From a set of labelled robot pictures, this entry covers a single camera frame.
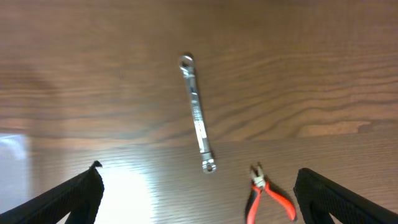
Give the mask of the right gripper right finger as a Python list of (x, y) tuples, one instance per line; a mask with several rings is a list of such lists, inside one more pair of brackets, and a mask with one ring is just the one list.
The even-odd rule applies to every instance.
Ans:
[(294, 194), (306, 224), (397, 223), (397, 214), (308, 168), (298, 171)]

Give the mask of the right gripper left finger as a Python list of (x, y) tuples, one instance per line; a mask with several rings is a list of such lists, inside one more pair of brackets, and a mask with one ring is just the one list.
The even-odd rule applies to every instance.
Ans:
[(104, 183), (94, 161), (88, 170), (1, 214), (1, 223), (94, 223), (103, 198)]

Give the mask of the silver combination wrench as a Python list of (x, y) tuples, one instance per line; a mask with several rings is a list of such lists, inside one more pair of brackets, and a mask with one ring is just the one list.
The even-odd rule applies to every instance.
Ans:
[(179, 60), (179, 67), (183, 74), (187, 92), (190, 98), (193, 124), (195, 127), (198, 147), (202, 159), (201, 166), (204, 173), (211, 174), (216, 170), (216, 164), (210, 149), (205, 121), (203, 119), (203, 113), (201, 110), (200, 96), (195, 76), (195, 62), (193, 57), (190, 55), (182, 55)]

